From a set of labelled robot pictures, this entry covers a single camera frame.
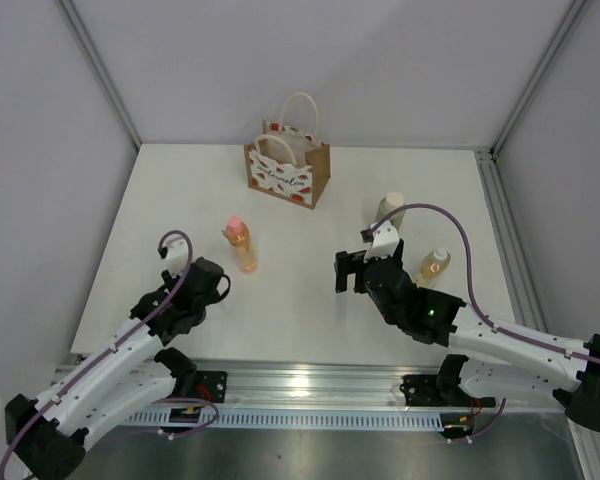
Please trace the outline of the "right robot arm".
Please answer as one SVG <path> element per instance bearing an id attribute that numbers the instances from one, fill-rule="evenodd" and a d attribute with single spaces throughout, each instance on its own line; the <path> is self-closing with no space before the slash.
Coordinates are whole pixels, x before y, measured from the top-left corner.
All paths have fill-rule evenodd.
<path id="1" fill-rule="evenodd" d="M 459 348 L 435 380 L 447 404 L 471 398 L 526 400 L 545 396 L 563 407 L 576 424 L 600 433 L 600 334 L 589 340 L 554 336 L 479 313 L 477 306 L 436 290 L 420 288 L 397 255 L 369 258 L 363 251 L 336 254 L 335 290 L 368 295 L 384 321 L 413 340 Z M 500 360 L 487 365 L 468 358 L 472 351 Z"/>

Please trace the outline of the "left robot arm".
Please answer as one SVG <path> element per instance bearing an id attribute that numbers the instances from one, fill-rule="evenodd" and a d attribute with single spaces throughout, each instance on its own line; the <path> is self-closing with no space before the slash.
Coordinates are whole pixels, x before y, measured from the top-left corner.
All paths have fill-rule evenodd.
<path id="1" fill-rule="evenodd" d="M 230 278 L 203 257 L 187 271 L 162 273 L 161 285 L 143 295 L 120 329 L 62 380 L 34 398 L 16 395 L 5 407 L 8 445 L 36 479 L 65 479 L 109 431 L 162 401 L 213 404 L 196 364 L 173 347 L 227 296 Z"/>

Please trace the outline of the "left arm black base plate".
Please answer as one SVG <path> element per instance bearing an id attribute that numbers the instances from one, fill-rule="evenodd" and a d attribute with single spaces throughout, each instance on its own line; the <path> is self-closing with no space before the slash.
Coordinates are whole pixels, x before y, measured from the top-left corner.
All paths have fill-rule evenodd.
<path id="1" fill-rule="evenodd" d="M 222 404 L 225 402 L 228 377 L 226 371 L 197 371 L 194 380 L 184 387 L 180 397 L 203 399 Z"/>

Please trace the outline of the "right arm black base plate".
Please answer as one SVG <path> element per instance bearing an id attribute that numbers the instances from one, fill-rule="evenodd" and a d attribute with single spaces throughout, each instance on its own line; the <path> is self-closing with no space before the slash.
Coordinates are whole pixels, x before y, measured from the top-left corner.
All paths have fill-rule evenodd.
<path id="1" fill-rule="evenodd" d="M 399 386 L 407 406 L 413 407 L 471 407 L 496 406 L 494 397 L 472 397 L 454 380 L 438 375 L 404 375 Z"/>

